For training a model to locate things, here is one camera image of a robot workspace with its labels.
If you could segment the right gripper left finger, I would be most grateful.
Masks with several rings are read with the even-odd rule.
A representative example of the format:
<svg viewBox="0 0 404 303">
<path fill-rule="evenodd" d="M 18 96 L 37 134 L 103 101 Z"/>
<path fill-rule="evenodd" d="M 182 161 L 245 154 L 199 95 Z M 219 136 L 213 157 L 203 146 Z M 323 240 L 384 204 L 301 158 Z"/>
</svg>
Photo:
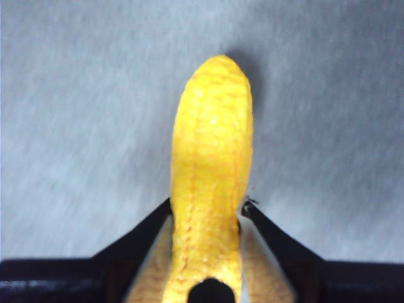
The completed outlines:
<svg viewBox="0 0 404 303">
<path fill-rule="evenodd" d="M 122 302 L 171 214 L 166 199 L 135 228 L 87 258 L 1 261 L 1 302 Z"/>
</svg>

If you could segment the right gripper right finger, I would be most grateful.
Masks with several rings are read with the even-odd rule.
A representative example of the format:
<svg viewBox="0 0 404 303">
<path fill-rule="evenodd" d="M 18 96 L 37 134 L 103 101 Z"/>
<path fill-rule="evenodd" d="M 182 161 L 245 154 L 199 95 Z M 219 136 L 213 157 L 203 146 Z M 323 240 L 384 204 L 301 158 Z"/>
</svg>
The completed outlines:
<svg viewBox="0 0 404 303">
<path fill-rule="evenodd" d="M 289 236 L 251 201 L 239 210 L 242 234 L 257 243 L 295 302 L 403 302 L 403 265 L 327 260 Z"/>
</svg>

